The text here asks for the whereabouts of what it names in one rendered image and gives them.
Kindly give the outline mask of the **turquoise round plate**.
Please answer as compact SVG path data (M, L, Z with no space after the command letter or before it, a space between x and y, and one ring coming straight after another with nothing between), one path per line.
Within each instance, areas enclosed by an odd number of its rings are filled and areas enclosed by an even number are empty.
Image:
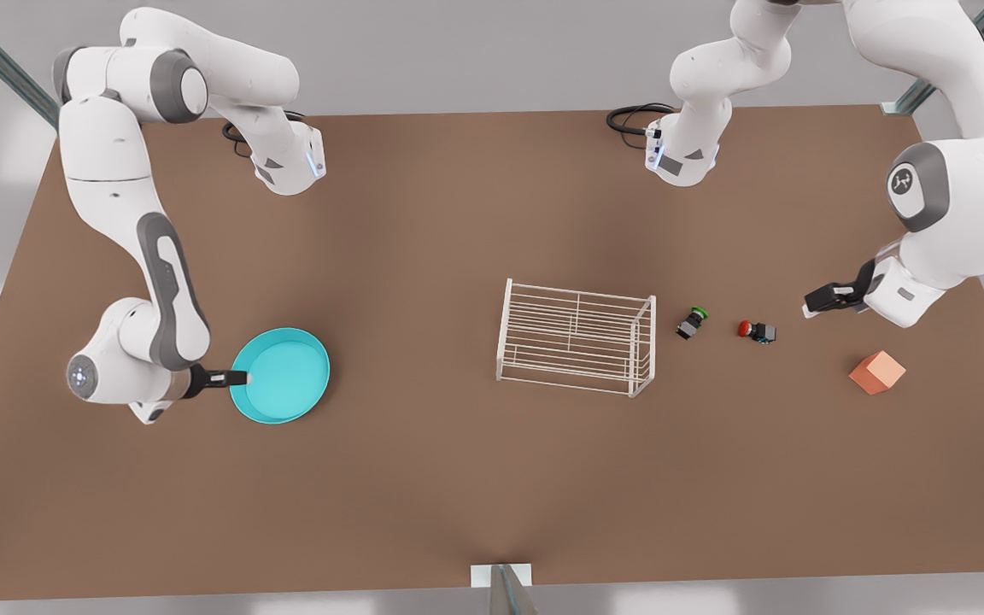
M245 385L230 388L235 408L264 425L304 416L323 397L331 378L323 343L297 328L262 332L239 350L231 367L249 374Z

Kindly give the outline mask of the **orange cube block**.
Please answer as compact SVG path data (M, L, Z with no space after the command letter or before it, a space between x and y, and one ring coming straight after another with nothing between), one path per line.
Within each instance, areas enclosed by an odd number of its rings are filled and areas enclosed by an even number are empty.
M905 373L905 367L898 363L898 360L886 351L878 351L860 361L859 365L852 369L850 379L864 393L877 395L890 390Z

